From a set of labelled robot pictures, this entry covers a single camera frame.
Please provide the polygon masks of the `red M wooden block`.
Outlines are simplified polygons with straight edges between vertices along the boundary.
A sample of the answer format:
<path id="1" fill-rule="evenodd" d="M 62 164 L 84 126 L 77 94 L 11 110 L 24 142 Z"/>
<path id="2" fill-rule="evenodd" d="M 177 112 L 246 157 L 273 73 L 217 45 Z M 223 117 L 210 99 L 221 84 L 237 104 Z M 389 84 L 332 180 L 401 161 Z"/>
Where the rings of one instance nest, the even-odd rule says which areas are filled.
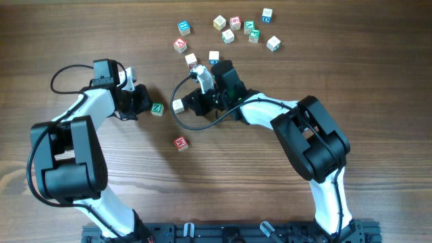
<path id="1" fill-rule="evenodd" d="M 188 142 L 184 136 L 180 136 L 180 137 L 176 138 L 173 143 L 175 144 L 175 147 L 179 151 L 182 151 L 182 150 L 188 148 Z"/>

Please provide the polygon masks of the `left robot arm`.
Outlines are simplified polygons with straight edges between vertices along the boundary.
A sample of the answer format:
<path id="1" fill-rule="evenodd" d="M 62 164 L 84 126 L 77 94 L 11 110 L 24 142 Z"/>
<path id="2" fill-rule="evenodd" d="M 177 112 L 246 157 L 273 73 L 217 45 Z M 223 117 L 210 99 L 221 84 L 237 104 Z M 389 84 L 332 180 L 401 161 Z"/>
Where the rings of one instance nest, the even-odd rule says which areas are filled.
<path id="1" fill-rule="evenodd" d="M 33 196 L 45 205 L 75 208 L 92 222 L 82 242 L 153 242 L 137 212 L 108 185 L 107 164 L 97 130 L 108 117 L 135 120 L 153 104 L 132 69 L 112 59 L 95 60 L 90 84 L 55 119 L 34 124 L 26 177 Z"/>

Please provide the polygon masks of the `plain block yellow side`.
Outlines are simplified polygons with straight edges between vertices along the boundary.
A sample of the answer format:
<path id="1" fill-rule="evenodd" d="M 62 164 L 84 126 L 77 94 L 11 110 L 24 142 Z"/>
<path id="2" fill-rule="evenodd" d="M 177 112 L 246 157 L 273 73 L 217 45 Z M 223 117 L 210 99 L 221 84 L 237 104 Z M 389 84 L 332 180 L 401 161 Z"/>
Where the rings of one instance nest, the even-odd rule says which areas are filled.
<path id="1" fill-rule="evenodd" d="M 172 107 L 173 112 L 174 112 L 175 114 L 177 114 L 177 113 L 181 113 L 181 112 L 183 112 L 183 111 L 185 110 L 184 105 L 183 105 L 183 102 L 182 102 L 181 99 L 176 99 L 176 100 L 174 100 L 174 101 L 172 102 L 171 107 Z"/>

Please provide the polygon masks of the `green Z wooden block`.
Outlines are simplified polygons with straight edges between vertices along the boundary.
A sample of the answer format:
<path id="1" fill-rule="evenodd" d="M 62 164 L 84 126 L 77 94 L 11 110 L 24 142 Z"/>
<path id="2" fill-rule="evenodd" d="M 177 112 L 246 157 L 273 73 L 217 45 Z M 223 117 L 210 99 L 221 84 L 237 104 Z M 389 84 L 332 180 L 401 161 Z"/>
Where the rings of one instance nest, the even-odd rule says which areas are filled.
<path id="1" fill-rule="evenodd" d="M 151 107 L 151 113 L 156 116 L 162 116 L 164 112 L 164 105 L 162 103 L 154 102 Z"/>

